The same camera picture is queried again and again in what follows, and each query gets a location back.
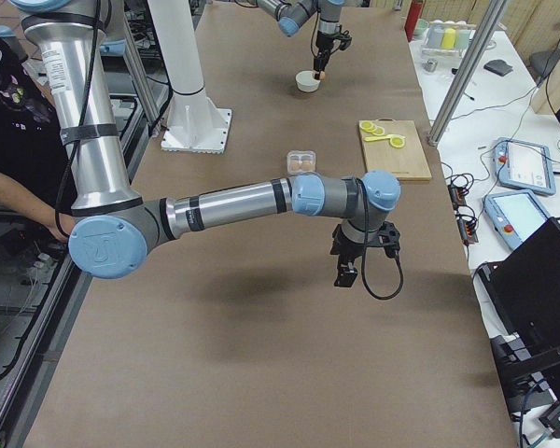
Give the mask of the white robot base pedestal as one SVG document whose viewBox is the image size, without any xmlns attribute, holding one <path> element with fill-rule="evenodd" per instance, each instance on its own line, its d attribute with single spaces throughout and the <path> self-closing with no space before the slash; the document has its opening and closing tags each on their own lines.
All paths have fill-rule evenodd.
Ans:
<svg viewBox="0 0 560 448">
<path fill-rule="evenodd" d="M 167 151 L 224 152 L 232 111 L 209 98 L 187 1 L 158 1 L 151 7 L 173 91 L 161 147 Z"/>
</svg>

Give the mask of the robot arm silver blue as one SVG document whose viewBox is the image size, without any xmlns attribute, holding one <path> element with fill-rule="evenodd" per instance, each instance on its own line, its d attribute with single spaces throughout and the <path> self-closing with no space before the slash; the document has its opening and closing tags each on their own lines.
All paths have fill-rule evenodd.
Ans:
<svg viewBox="0 0 560 448">
<path fill-rule="evenodd" d="M 377 170 L 362 179 L 339 179 L 312 172 L 179 200 L 144 202 L 130 183 L 100 57 L 103 41 L 126 42 L 123 55 L 134 44 L 130 31 L 125 31 L 129 26 L 122 1 L 9 2 L 19 10 L 22 30 L 40 49 L 47 70 L 68 153 L 62 182 L 72 173 L 77 190 L 69 254 L 82 271 L 121 278 L 138 269 L 152 249 L 184 233 L 293 211 L 343 219 L 332 234 L 330 254 L 338 256 L 334 286 L 353 285 L 356 259 L 362 257 L 363 284 L 374 298 L 388 300 L 399 293 L 404 281 L 399 233 L 385 221 L 400 196 L 400 183 L 392 174 Z M 306 1 L 303 12 L 284 1 L 262 2 L 261 9 L 286 35 L 296 34 L 314 13 L 320 14 L 317 74 L 325 68 L 334 41 L 350 39 L 339 26 L 343 1 Z M 216 108 L 207 96 L 189 4 L 148 1 L 148 8 L 172 91 L 162 148 L 222 153 L 232 111 Z M 399 286 L 389 296 L 376 297 L 367 284 L 369 246 L 383 248 L 399 269 Z"/>
<path fill-rule="evenodd" d="M 280 30 L 286 36 L 294 36 L 302 26 L 314 15 L 317 18 L 314 54 L 314 78 L 323 80 L 326 67 L 331 56 L 338 50 L 347 50 L 351 45 L 352 36 L 343 30 L 340 18 L 344 1 L 341 0 L 309 0 L 288 1 L 259 0 L 249 1 L 250 5 L 261 8 L 274 17 Z"/>
</svg>

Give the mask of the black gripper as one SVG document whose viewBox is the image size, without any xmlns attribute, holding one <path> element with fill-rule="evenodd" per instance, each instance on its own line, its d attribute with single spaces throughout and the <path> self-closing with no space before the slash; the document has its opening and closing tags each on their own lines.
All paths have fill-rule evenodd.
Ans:
<svg viewBox="0 0 560 448">
<path fill-rule="evenodd" d="M 321 73 L 326 70 L 326 66 L 329 62 L 329 56 L 334 48 L 335 40 L 336 40 L 335 33 L 326 34 L 321 31 L 317 32 L 316 34 L 317 55 L 314 56 L 315 77 L 320 77 Z"/>
<path fill-rule="evenodd" d="M 372 231 L 361 231 L 346 223 L 346 231 L 343 225 L 338 224 L 332 234 L 332 247 L 330 254 L 338 257 L 337 277 L 334 281 L 336 287 L 351 287 L 357 280 L 357 268 L 349 267 L 355 260 L 364 254 L 364 241 L 372 240 Z"/>
</svg>

